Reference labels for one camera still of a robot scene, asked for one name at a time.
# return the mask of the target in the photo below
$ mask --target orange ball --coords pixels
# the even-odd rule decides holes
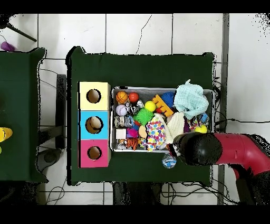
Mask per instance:
[[[129,101],[130,102],[137,102],[139,100],[139,94],[137,94],[136,92],[131,92],[129,94]]]
[[[120,104],[124,104],[127,100],[128,100],[128,95],[126,92],[124,91],[119,91],[117,94],[116,94],[116,100],[118,103]]]

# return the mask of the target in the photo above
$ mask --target green table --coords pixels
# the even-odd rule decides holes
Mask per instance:
[[[109,167],[78,167],[77,82],[100,81],[114,86],[176,88],[191,83],[212,89],[214,56],[204,55],[113,55],[85,54],[73,47],[67,57],[67,179],[75,182],[180,182],[210,185],[210,166],[189,166],[177,161],[173,169],[161,163],[161,153],[112,152]]]
[[[35,165],[38,146],[37,65],[45,49],[0,51],[0,127],[13,135],[0,143],[0,180],[46,182]]]

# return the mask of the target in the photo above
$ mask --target red ball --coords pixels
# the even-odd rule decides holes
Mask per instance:
[[[137,94],[136,92],[131,92],[129,94],[129,101],[130,102],[137,102],[139,100],[139,94]]]

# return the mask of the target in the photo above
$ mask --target white cloth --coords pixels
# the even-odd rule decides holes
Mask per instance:
[[[157,117],[165,127],[166,144],[171,144],[177,135],[184,133],[185,120],[183,112],[174,113],[167,125],[161,115],[155,114],[155,117]]]

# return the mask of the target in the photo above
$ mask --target round hole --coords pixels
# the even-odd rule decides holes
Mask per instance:
[[[97,89],[90,89],[86,94],[86,98],[90,103],[96,104],[100,101],[101,94]]]
[[[87,151],[88,157],[92,160],[98,160],[100,158],[101,154],[102,154],[102,152],[101,152],[100,148],[97,146],[92,146]]]
[[[85,128],[89,133],[97,134],[103,128],[103,122],[99,117],[89,117],[85,122]]]

